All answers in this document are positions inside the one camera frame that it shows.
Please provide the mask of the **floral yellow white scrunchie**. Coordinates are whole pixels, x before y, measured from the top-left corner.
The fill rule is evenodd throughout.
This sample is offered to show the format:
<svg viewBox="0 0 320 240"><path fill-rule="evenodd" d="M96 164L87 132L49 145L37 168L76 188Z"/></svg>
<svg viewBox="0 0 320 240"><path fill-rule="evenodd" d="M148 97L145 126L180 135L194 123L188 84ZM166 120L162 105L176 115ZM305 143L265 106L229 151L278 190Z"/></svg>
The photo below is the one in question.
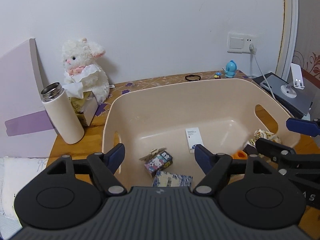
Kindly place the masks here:
<svg viewBox="0 0 320 240"><path fill-rule="evenodd" d="M255 149L255 142L260 138L281 144L280 138L275 133L258 129L253 133L253 136L245 143L244 152L248 153L250 150Z"/></svg>

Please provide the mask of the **orange sock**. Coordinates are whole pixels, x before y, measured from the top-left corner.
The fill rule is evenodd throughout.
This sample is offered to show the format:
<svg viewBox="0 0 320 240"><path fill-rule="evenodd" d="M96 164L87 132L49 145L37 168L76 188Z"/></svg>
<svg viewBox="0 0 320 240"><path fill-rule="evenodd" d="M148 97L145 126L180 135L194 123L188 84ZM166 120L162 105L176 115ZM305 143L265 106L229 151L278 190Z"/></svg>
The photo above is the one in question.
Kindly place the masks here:
<svg viewBox="0 0 320 240"><path fill-rule="evenodd" d="M248 156L244 151L237 151L232 155L233 159L239 159L239 160L247 160Z"/></svg>

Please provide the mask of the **white hotel supplies box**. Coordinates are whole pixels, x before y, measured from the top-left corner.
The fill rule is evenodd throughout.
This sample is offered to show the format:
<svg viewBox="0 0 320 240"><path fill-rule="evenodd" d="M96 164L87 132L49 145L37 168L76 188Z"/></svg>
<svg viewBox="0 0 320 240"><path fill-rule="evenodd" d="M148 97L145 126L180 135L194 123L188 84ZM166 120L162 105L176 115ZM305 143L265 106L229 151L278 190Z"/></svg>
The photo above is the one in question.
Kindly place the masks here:
<svg viewBox="0 0 320 240"><path fill-rule="evenodd" d="M201 137L201 133L198 127L186 128L185 129L189 152L194 153L197 145L204 145Z"/></svg>

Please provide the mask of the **blue white patterned box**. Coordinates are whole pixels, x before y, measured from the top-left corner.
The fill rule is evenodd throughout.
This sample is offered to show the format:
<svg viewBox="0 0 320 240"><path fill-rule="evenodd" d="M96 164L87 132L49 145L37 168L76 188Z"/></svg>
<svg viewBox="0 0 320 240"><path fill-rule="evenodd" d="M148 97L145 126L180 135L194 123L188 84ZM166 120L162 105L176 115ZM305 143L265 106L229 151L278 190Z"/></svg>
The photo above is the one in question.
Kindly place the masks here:
<svg viewBox="0 0 320 240"><path fill-rule="evenodd" d="M152 183L152 187L191 187L192 182L192 176L157 171Z"/></svg>

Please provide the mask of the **white phone stand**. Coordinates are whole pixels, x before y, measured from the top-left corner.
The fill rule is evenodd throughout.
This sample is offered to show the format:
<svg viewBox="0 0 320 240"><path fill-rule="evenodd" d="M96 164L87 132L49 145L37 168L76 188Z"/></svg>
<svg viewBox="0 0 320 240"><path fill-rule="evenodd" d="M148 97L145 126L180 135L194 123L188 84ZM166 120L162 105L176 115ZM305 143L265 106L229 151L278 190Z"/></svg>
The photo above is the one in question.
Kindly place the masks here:
<svg viewBox="0 0 320 240"><path fill-rule="evenodd" d="M288 98L294 99L297 97L297 92L295 91L295 89L303 90L305 86L300 65L291 63L290 68L292 74L292 82L287 85L282 85L280 87L280 90Z"/></svg>

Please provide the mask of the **white pillow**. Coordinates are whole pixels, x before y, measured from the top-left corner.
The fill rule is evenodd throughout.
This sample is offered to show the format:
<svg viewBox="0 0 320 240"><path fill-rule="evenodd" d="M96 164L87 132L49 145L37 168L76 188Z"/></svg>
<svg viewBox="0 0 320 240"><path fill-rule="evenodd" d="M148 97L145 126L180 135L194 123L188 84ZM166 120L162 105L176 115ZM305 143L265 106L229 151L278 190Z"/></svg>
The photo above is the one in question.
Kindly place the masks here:
<svg viewBox="0 0 320 240"><path fill-rule="evenodd" d="M14 200L18 192L47 166L48 158L3 157L1 203L5 217L18 220Z"/></svg>

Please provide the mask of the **purple white headboard panel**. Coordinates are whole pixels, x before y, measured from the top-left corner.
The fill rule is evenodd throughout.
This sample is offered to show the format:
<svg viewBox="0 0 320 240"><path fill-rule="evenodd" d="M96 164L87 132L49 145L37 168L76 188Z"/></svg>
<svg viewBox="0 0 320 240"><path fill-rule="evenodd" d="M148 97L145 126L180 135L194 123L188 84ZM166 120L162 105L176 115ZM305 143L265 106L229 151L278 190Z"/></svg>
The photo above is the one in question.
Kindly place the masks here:
<svg viewBox="0 0 320 240"><path fill-rule="evenodd" d="M57 133L41 101L35 39L1 57L1 156L46 158Z"/></svg>

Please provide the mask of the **tissue box with tissue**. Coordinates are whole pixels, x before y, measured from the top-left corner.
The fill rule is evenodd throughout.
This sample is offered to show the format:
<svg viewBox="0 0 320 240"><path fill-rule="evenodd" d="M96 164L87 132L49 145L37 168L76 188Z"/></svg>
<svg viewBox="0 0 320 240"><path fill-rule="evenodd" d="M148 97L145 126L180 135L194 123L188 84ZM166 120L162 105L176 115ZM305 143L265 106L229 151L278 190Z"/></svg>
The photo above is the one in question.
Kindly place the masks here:
<svg viewBox="0 0 320 240"><path fill-rule="evenodd" d="M95 64L80 66L64 72L67 96L82 126L89 127L98 109L94 93L86 85L98 80L100 70Z"/></svg>

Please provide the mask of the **blue elephant figurine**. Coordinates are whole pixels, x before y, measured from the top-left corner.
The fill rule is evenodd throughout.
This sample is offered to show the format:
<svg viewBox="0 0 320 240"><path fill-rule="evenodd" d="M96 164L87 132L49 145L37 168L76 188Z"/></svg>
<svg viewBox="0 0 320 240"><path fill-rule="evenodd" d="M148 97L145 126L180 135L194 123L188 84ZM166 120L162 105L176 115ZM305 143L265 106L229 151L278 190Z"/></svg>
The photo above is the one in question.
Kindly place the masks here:
<svg viewBox="0 0 320 240"><path fill-rule="evenodd" d="M237 71L237 64L235 61L231 60L229 61L225 68L223 69L225 73L225 77L227 78L233 78L235 77L236 71Z"/></svg>

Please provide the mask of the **small colourful toy figure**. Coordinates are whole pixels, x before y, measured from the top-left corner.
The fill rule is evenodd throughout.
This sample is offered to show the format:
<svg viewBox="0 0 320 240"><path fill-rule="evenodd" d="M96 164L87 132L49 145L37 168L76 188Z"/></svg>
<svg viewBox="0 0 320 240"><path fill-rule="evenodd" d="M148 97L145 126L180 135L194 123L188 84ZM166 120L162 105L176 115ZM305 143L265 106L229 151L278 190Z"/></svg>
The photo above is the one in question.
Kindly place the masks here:
<svg viewBox="0 0 320 240"><path fill-rule="evenodd" d="M222 73L221 72L216 72L214 75L214 79L221 79L222 78Z"/></svg>

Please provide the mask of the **hello kitty small box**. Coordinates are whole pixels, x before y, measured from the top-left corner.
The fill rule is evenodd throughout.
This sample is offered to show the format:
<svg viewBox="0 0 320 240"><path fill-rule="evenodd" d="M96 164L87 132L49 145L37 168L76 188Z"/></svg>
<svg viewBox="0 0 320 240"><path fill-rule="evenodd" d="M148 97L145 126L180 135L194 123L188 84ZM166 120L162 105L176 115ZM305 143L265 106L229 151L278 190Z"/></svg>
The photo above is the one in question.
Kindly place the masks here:
<svg viewBox="0 0 320 240"><path fill-rule="evenodd" d="M173 163L173 157L166 148L157 148L151 150L150 153L139 159L144 163L144 167L148 174L152 177L158 171L162 171Z"/></svg>

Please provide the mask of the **white thermos bottle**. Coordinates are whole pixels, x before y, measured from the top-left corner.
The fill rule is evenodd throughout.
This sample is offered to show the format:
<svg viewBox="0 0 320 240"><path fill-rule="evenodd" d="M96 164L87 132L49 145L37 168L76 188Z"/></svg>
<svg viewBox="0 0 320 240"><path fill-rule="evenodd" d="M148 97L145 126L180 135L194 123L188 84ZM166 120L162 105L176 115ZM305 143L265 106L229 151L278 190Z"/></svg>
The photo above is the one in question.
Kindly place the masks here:
<svg viewBox="0 0 320 240"><path fill-rule="evenodd" d="M40 95L51 122L63 140L70 145L79 142L85 132L65 89L55 82L45 87Z"/></svg>

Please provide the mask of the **beige plastic storage basket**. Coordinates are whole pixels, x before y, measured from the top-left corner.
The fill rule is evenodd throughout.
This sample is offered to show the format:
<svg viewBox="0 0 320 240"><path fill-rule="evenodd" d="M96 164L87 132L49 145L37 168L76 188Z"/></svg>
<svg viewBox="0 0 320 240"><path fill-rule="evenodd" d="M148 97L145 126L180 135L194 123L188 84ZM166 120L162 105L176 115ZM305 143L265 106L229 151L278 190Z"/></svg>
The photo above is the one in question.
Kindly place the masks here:
<svg viewBox="0 0 320 240"><path fill-rule="evenodd" d="M200 133L212 153L234 154L243 149L256 130L266 130L255 108L263 107L278 125L277 136L289 147L298 144L298 133L286 127L289 114L254 83L243 79L219 79L177 83L129 92L111 105L103 133L103 152L115 138L125 146L125 159L116 178L127 188L151 186L141 161L156 148L173 157L168 172L192 176L199 183L204 172L191 152L186 129Z"/></svg>

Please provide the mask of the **white plush sheep toy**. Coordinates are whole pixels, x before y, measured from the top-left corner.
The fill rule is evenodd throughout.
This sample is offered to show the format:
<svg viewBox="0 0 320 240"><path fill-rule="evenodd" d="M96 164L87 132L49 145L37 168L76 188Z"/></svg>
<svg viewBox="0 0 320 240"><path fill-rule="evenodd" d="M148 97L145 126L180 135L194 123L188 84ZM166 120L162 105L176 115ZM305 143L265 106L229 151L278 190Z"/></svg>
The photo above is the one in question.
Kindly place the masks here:
<svg viewBox="0 0 320 240"><path fill-rule="evenodd" d="M105 49L86 38L68 40L62 46L62 61L66 83L81 83L84 91L92 92L100 105L110 92L110 84L105 71L97 63L97 58L105 54Z"/></svg>

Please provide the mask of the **white wall socket switch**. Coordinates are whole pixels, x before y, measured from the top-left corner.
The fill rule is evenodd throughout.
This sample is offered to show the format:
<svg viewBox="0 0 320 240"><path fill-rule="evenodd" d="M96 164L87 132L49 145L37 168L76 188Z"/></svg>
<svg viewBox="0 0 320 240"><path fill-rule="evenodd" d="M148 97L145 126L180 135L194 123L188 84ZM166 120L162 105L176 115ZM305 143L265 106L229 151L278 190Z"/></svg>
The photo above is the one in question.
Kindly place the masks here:
<svg viewBox="0 0 320 240"><path fill-rule="evenodd" d="M228 53L248 53L250 54L249 46L256 41L257 37L249 34L228 33L227 52Z"/></svg>

